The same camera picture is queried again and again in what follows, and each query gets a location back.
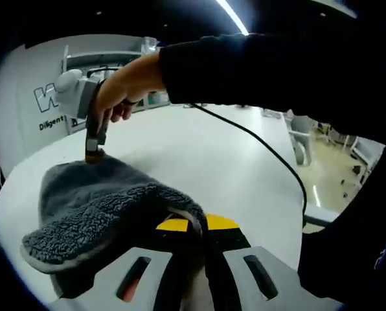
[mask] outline gray towel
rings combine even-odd
[[[207,230],[201,207],[186,194],[109,156],[48,170],[39,212],[40,228],[23,237],[21,254],[43,273],[75,268],[122,230],[137,235],[155,229],[172,213],[187,218],[200,235]]]

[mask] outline gray gripper housing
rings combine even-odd
[[[82,71],[71,69],[55,82],[55,101],[59,110],[77,119],[85,119],[100,82],[99,77],[83,78]]]
[[[338,310],[342,305],[307,292],[301,287],[297,272],[262,247],[226,251],[224,256],[235,279],[242,311]],[[49,308],[153,311],[161,279],[171,258],[171,253],[131,248],[96,274],[92,289],[75,299],[60,298]],[[133,299],[126,303],[119,299],[118,293],[139,259],[147,260],[148,265]]]

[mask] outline hand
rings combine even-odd
[[[131,117],[133,105],[123,104],[123,100],[136,103],[147,93],[163,91],[159,53],[142,56],[119,69],[101,86],[95,99],[94,114],[101,125],[104,116],[117,122]]]

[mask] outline shelf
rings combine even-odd
[[[67,56],[67,70],[99,65],[127,64],[141,56],[135,51],[98,51],[78,53]]]

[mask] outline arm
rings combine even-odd
[[[386,144],[386,72],[370,54],[252,34],[165,47],[160,64],[173,103],[292,109]]]

